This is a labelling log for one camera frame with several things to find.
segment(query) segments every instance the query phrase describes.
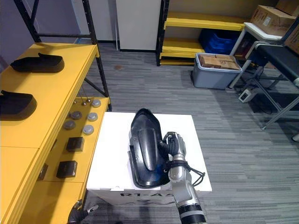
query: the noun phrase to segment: robotic arm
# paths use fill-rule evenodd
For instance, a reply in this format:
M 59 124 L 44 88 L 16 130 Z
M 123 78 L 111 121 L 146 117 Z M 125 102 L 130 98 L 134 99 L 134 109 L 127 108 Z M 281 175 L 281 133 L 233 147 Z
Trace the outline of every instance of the robotic arm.
M 183 138 L 176 132 L 168 132 L 159 145 L 172 155 L 172 161 L 168 165 L 168 177 L 182 224 L 205 223 L 206 219 L 192 184 L 190 170 L 194 169 L 190 168 L 185 160 L 186 148 Z

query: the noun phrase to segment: white table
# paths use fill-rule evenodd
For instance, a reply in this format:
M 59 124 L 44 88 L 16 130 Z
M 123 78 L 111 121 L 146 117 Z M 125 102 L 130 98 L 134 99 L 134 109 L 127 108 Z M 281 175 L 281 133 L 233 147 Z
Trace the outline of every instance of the white table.
M 255 24 L 253 24 L 251 22 L 245 22 L 244 25 L 245 25 L 244 29 L 242 30 L 237 42 L 235 43 L 232 51 L 229 54 L 231 56 L 233 56 L 235 54 L 236 50 L 238 49 L 241 41 L 243 40 L 243 38 L 247 32 L 250 33 L 251 35 L 253 35 L 258 41 L 265 41 L 268 43 L 278 43 L 282 38 L 282 36 L 270 35 L 270 34 L 265 33 L 259 27 L 257 27 Z M 242 67 L 242 73 L 240 73 L 239 75 L 236 76 L 236 78 L 229 85 L 229 88 L 234 87 L 234 85 L 240 79 L 240 77 L 245 72 L 245 70 L 248 68 L 250 63 L 251 63 L 251 60 L 249 60 L 249 59 L 246 60 L 245 64 Z
M 138 196 L 136 200 L 146 200 L 147 196 L 153 194 L 164 196 L 171 193 L 169 191 L 171 189 L 170 183 L 150 190 L 139 189 L 133 183 L 128 150 L 129 132 L 134 116 L 134 113 L 106 112 L 101 125 L 87 181 L 87 189 L 111 204 L 134 202 L 133 197 L 120 196 L 132 192 Z M 168 131 L 179 133 L 185 142 L 188 164 L 194 169 L 206 173 L 203 182 L 196 186 L 195 190 L 212 191 L 192 116 L 172 114 L 155 114 L 155 116 L 160 122 L 162 136 Z M 193 172 L 191 175 L 192 181 L 198 178 Z M 159 197 L 156 198 L 155 202 L 165 202 L 166 200 L 173 201 L 173 197 Z

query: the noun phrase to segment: gray carpet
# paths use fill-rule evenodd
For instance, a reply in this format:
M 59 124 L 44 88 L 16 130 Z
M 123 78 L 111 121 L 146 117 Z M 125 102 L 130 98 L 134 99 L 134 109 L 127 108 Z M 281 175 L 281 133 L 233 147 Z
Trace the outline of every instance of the gray carpet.
M 253 113 L 236 93 L 194 88 L 192 67 L 157 67 L 154 53 L 100 47 L 114 112 L 146 107 L 154 113 L 192 115 L 213 189 L 200 197 L 208 223 L 299 223 L 299 143 L 291 140 L 299 131 L 298 120 L 281 118 L 262 131 L 272 115 Z M 96 63 L 88 77 L 100 85 Z M 87 84 L 84 88 L 88 95 L 99 95 Z M 275 91 L 296 89 L 280 82 Z M 96 203 L 101 208 L 82 223 L 180 223 L 176 209 L 113 207 L 88 193 L 85 207 Z

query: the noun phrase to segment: yellow shelving unit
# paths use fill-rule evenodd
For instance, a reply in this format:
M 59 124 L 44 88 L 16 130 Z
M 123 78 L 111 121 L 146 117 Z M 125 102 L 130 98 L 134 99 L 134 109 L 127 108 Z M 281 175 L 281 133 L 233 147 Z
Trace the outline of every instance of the yellow shelving unit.
M 168 12 L 164 32 L 169 26 L 242 31 L 246 21 L 247 19 L 232 16 Z M 194 58 L 198 52 L 205 52 L 198 39 L 164 38 L 162 52 L 159 55 L 160 64 L 193 65 L 194 63 L 176 58 Z
M 233 16 L 169 12 L 164 29 L 172 27 L 192 27 L 242 31 L 247 19 Z
M 27 119 L 0 124 L 1 221 L 6 224 L 19 222 L 89 67 L 99 56 L 97 45 L 35 43 L 19 58 L 39 52 L 62 56 L 64 69 L 55 74 L 21 73 L 9 66 L 0 77 L 1 89 L 29 93 L 37 101 Z
M 194 62 L 179 60 L 179 59 L 161 59 L 161 65 L 194 65 Z
M 56 143 L 49 152 L 45 163 L 48 165 L 43 180 L 37 181 L 29 197 L 25 210 L 19 221 L 22 223 L 48 223 L 65 224 L 74 203 L 83 199 L 85 195 L 87 178 L 92 163 L 95 146 L 98 140 L 100 126 L 104 113 L 108 108 L 108 98 L 99 99 L 101 106 L 93 108 L 90 103 L 81 105 L 81 98 L 75 99 L 76 104 L 72 105 L 70 112 L 80 111 L 82 118 L 75 120 L 76 127 L 72 130 L 61 128 L 56 138 Z M 96 121 L 88 121 L 87 115 L 95 112 L 98 115 Z M 91 135 L 82 133 L 85 125 L 92 125 L 94 132 Z M 82 152 L 70 153 L 66 150 L 66 144 L 70 137 L 83 137 L 84 147 Z M 61 161 L 75 160 L 78 163 L 76 176 L 64 179 L 56 177 L 57 168 Z
M 165 38 L 161 56 L 194 58 L 198 52 L 205 52 L 197 39 Z

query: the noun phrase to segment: gray round knob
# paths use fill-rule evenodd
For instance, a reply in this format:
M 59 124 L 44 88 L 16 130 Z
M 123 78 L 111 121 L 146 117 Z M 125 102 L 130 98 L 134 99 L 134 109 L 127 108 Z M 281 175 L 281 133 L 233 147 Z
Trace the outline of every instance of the gray round knob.
M 75 121 L 73 121 L 73 120 L 68 120 L 68 121 L 66 121 L 66 122 L 64 123 L 64 125 L 63 125 L 64 129 L 66 129 L 66 130 L 71 130 L 71 129 L 73 129 L 75 126 L 76 126 L 76 123 L 75 123 Z
M 95 121 L 95 120 L 98 119 L 98 115 L 97 115 L 97 113 L 89 113 L 88 116 L 87 116 L 87 119 L 89 121 Z
M 82 114 L 80 111 L 74 111 L 73 113 L 71 113 L 71 118 L 73 118 L 74 120 L 79 120 L 82 117 Z
M 94 99 L 93 102 L 92 102 L 92 106 L 93 107 L 99 107 L 99 106 L 101 106 L 101 101 L 98 100 L 98 99 Z
M 94 129 L 93 129 L 92 125 L 85 125 L 84 128 L 83 128 L 83 133 L 87 134 L 87 135 L 92 134 L 93 131 L 94 131 Z

